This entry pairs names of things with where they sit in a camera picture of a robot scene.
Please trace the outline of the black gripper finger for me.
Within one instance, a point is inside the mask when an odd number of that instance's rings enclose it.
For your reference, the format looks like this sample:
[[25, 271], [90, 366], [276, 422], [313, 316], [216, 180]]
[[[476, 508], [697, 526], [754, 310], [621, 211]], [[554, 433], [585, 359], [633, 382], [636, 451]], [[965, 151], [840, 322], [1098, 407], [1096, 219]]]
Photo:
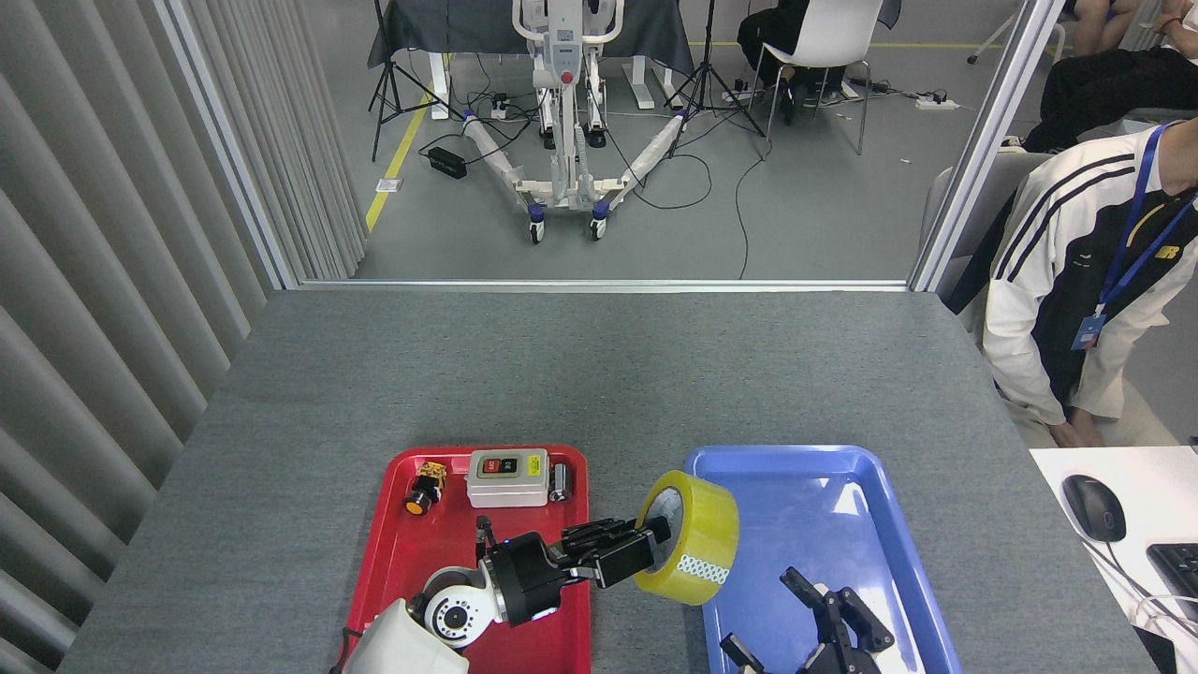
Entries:
[[654, 563], [653, 548], [649, 538], [637, 538], [633, 542], [627, 542], [616, 549], [603, 551], [598, 554], [565, 555], [565, 567], [573, 579], [591, 579], [600, 589], [621, 583], [634, 573], [639, 573]]
[[736, 633], [724, 636], [722, 652], [724, 656], [736, 664], [737, 673], [761, 674], [766, 670], [766, 666], [754, 657], [754, 652], [750, 652], [749, 648], [736, 636]]
[[666, 518], [651, 518], [637, 524], [636, 520], [603, 518], [562, 529], [559, 548], [565, 555], [598, 554], [616, 549], [637, 538], [649, 538], [651, 544], [662, 545], [673, 538]]
[[894, 633], [851, 585], [833, 593], [825, 585], [805, 579], [795, 567], [787, 567], [780, 579], [795, 599], [812, 611], [821, 645], [851, 649], [851, 630], [857, 638], [857, 650], [863, 652], [884, 652], [895, 644]]

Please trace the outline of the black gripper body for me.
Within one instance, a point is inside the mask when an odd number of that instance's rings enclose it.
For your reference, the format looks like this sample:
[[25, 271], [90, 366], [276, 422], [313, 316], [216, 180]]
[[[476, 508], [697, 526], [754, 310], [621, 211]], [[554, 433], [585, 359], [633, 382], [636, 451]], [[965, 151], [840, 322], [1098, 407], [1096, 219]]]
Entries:
[[504, 623], [534, 623], [561, 605], [564, 585], [575, 583], [568, 570], [555, 563], [541, 535], [530, 532], [492, 546], [490, 573], [504, 605]]
[[817, 646], [795, 673], [876, 673], [876, 661], [871, 652], [858, 648], [842, 652], [834, 646]]

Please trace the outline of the person's hand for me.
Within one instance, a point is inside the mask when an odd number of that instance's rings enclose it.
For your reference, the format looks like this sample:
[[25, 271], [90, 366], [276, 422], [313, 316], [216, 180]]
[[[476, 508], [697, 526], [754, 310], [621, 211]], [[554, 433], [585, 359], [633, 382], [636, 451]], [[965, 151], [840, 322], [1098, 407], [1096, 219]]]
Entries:
[[1048, 425], [1047, 429], [1057, 447], [1105, 447], [1094, 418], [1077, 417], [1073, 423]]

